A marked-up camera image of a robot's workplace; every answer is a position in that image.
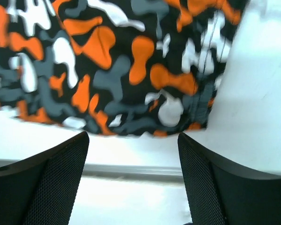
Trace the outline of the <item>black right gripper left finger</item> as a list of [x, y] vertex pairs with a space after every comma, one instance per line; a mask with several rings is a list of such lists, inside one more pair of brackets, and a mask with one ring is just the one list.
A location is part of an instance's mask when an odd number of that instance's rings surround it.
[[89, 149], [81, 132], [0, 167], [0, 225], [67, 225]]

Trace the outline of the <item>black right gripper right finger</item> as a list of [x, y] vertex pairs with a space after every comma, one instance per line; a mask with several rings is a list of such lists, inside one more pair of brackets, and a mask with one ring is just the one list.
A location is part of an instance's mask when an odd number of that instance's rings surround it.
[[233, 162], [184, 133], [177, 143], [194, 225], [281, 225], [281, 175]]

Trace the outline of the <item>orange camouflage shorts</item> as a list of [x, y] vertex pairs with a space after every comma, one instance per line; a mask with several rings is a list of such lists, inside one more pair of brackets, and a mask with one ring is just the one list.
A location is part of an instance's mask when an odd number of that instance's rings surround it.
[[205, 129], [246, 0], [0, 0], [0, 112], [96, 135]]

